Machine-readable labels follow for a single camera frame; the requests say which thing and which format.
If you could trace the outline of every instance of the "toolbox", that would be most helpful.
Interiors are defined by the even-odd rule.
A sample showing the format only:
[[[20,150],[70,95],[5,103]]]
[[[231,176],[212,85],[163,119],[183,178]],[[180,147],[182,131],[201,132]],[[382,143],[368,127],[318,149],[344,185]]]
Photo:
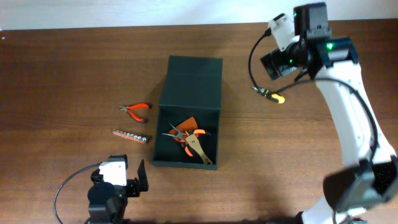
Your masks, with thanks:
[[[153,156],[155,166],[217,170],[222,70],[223,60],[220,58],[169,57],[159,101]],[[198,139],[213,165],[187,156],[177,141],[162,134],[170,131],[170,124],[177,126],[190,117],[195,118],[198,128],[211,133],[211,136]]]

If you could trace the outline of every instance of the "brown tabletop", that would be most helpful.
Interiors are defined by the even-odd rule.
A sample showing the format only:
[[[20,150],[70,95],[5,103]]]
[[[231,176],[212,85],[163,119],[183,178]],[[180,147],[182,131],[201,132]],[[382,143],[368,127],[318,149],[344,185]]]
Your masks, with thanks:
[[[377,120],[398,149],[398,21],[331,22],[354,41]],[[329,109],[314,84],[275,104],[251,89],[248,55],[267,24],[4,31],[0,40],[0,223],[55,223],[53,197],[70,174],[111,154],[127,154],[127,177],[146,161],[149,192],[129,199],[125,218],[218,222],[295,215],[323,194],[324,176],[342,168]],[[264,39],[253,58],[257,82],[272,82],[259,58],[277,47]],[[154,142],[112,135],[153,135],[169,55],[223,58],[218,170],[154,167]],[[152,102],[141,124],[119,105]],[[64,223],[88,218],[90,174],[58,198]],[[363,218],[395,223],[398,199]]]

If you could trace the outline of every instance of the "box lid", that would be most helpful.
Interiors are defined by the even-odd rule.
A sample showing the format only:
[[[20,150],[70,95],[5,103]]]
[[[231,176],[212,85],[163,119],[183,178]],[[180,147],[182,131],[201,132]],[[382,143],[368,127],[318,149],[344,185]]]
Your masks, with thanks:
[[[220,58],[170,56],[160,106],[221,109]]]

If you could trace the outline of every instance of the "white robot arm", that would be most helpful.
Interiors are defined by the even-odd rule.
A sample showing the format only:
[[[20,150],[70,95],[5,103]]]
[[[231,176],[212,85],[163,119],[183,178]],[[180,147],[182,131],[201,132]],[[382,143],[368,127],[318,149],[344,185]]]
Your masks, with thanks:
[[[302,68],[300,77],[309,73],[331,112],[345,167],[344,171],[325,179],[325,195],[312,208],[299,213],[296,222],[351,223],[345,222],[348,217],[360,215],[366,212],[366,208],[386,202],[397,193],[396,152],[374,117],[352,42],[348,38],[331,38],[325,3],[296,7],[294,17],[293,21],[281,14],[269,21],[278,49],[261,58],[261,61],[273,80],[299,67]],[[391,168],[388,172],[392,174],[386,177],[387,185],[378,187],[378,176],[383,175],[386,167]]]

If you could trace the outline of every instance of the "white background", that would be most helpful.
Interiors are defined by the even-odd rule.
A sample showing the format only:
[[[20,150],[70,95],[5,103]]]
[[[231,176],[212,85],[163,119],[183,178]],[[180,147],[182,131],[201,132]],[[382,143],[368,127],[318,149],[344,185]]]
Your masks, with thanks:
[[[0,0],[0,28],[267,22],[321,0]],[[398,0],[326,0],[329,20],[398,17]]]

